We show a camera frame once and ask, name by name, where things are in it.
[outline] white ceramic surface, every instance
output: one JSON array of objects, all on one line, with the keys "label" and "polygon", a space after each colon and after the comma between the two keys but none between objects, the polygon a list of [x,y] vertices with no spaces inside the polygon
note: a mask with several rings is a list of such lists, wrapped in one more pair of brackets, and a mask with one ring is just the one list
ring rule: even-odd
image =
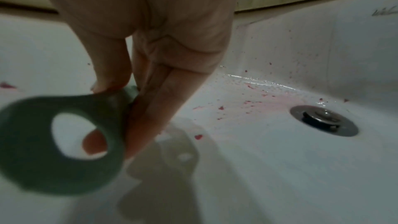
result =
[{"label": "white ceramic surface", "polygon": [[[221,66],[112,184],[50,197],[1,178],[0,222],[398,222],[397,5],[322,0],[236,15]],[[55,16],[2,9],[0,27],[0,82],[17,87],[0,89],[0,106],[89,92],[89,58]],[[359,135],[296,121],[289,109],[305,104],[348,117]],[[86,158],[79,141],[93,127],[66,115],[53,129],[62,150]]]}]

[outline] scissors handle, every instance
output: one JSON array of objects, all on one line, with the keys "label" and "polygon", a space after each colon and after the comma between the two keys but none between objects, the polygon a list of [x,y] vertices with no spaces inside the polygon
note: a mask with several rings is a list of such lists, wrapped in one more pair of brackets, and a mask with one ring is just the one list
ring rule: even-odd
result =
[{"label": "scissors handle", "polygon": [[[71,97],[36,97],[0,111],[0,171],[22,189],[58,195],[93,191],[110,182],[124,160],[126,110],[136,87],[112,93]],[[62,154],[51,133],[59,113],[91,121],[105,136],[107,153],[95,160]]]}]

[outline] sink drain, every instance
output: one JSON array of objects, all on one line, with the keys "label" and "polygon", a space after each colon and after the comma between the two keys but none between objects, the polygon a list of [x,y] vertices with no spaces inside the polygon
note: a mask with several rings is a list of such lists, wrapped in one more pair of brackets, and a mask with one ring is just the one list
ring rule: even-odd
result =
[{"label": "sink drain", "polygon": [[290,114],[297,120],[336,136],[355,136],[358,127],[346,117],[325,108],[302,105],[290,109]]}]

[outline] round hole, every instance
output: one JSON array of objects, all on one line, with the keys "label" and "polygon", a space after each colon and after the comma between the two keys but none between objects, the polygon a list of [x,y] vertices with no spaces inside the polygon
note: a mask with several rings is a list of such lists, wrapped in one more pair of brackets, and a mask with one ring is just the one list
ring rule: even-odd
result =
[{"label": "round hole", "polygon": [[53,139],[59,150],[67,157],[97,159],[106,153],[88,155],[82,148],[84,137],[96,127],[87,119],[71,113],[56,115],[51,124]]}]

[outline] human hand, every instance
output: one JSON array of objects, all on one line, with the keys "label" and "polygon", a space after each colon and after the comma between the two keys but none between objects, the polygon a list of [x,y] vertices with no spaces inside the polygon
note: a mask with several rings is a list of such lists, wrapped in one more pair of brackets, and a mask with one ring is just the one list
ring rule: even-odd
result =
[{"label": "human hand", "polygon": [[[86,48],[97,83],[140,90],[126,130],[126,158],[140,151],[214,71],[228,46],[235,0],[51,0]],[[130,62],[125,38],[133,35]],[[100,131],[83,141],[105,151]]]}]

